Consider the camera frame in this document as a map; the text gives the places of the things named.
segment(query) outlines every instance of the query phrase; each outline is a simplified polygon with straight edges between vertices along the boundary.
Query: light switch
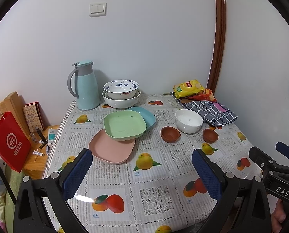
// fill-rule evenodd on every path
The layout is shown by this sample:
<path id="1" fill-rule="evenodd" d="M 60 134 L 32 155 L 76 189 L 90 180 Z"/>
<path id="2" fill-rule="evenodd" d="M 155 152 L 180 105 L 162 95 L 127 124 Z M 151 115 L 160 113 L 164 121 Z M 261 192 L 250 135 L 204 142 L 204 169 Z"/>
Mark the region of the light switch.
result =
<path id="1" fill-rule="evenodd" d="M 98 17 L 106 15 L 106 2 L 90 4 L 90 17 Z"/>

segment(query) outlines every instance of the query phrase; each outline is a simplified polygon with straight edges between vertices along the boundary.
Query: red paper bag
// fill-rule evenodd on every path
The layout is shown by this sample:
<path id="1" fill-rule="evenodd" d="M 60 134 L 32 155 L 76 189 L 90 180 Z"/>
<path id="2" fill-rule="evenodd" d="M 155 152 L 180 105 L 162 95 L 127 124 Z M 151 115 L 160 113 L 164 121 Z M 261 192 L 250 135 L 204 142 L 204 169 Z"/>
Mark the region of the red paper bag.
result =
<path id="1" fill-rule="evenodd" d="M 21 172 L 30 147 L 12 113 L 4 113 L 0 119 L 0 157 L 13 170 Z"/>

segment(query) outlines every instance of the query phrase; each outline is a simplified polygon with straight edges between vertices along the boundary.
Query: blue plate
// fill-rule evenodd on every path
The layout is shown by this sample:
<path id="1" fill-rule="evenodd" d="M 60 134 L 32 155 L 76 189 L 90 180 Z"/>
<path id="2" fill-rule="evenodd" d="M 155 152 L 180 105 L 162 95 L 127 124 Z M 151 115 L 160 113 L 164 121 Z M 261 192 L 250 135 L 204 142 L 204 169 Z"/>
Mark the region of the blue plate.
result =
<path id="1" fill-rule="evenodd" d="M 142 118 L 144 119 L 146 125 L 147 125 L 147 129 L 152 128 L 152 126 L 155 124 L 156 118 L 155 116 L 148 110 L 146 110 L 145 108 L 142 107 L 131 107 L 127 110 L 133 110 L 138 112 L 139 114 L 141 114 Z"/>

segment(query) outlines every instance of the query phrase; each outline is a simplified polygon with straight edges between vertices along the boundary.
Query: wooden headboard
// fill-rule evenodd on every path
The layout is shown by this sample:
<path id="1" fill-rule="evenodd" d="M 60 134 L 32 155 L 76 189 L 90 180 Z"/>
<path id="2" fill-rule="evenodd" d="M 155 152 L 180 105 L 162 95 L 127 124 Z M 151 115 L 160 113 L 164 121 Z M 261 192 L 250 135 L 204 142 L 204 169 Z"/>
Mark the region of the wooden headboard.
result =
<path id="1" fill-rule="evenodd" d="M 3 101 L 0 102 L 0 111 L 1 113 L 5 112 L 12 112 L 15 120 L 17 121 L 18 125 L 21 127 L 22 131 L 29 137 L 30 131 L 26 123 L 26 119 L 23 113 L 23 102 L 19 98 L 17 92 L 13 92 L 9 94 Z"/>

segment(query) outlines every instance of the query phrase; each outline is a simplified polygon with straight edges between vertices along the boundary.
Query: wooden door frame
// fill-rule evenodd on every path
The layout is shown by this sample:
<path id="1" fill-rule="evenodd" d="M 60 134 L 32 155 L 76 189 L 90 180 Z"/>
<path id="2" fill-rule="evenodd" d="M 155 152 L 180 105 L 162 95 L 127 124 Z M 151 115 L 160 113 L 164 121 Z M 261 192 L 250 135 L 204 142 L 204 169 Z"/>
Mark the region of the wooden door frame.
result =
<path id="1" fill-rule="evenodd" d="M 215 92 L 220 74 L 225 34 L 226 34 L 226 5 L 225 0 L 215 0 L 216 23 L 215 23 L 215 43 L 213 47 L 212 63 L 207 83 L 207 88 Z"/>

